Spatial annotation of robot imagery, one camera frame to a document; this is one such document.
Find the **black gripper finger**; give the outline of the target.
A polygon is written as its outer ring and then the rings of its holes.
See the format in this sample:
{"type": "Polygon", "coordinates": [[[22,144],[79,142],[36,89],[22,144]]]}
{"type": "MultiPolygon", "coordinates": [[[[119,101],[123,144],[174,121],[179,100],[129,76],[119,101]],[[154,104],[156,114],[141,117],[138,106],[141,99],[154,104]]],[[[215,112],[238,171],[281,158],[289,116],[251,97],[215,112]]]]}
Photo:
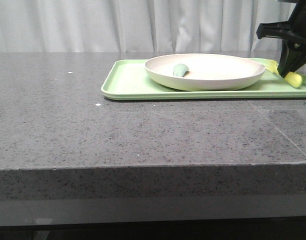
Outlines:
{"type": "Polygon", "coordinates": [[[281,58],[278,65],[279,75],[287,75],[289,72],[295,72],[295,60],[297,59],[297,50],[293,42],[282,41],[281,58]]]}
{"type": "Polygon", "coordinates": [[[306,64],[306,47],[304,48],[296,48],[297,50],[297,59],[295,60],[295,70],[297,71],[303,65],[306,64]]]}

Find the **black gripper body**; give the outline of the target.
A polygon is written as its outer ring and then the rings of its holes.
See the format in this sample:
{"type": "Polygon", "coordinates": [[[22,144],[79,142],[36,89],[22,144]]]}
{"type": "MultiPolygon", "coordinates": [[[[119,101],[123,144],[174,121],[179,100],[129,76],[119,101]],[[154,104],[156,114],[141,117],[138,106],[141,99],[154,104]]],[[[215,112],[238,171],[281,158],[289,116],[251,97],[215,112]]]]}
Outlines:
{"type": "Polygon", "coordinates": [[[296,45],[306,45],[306,0],[298,0],[287,21],[261,23],[257,37],[291,41],[296,45]]]}

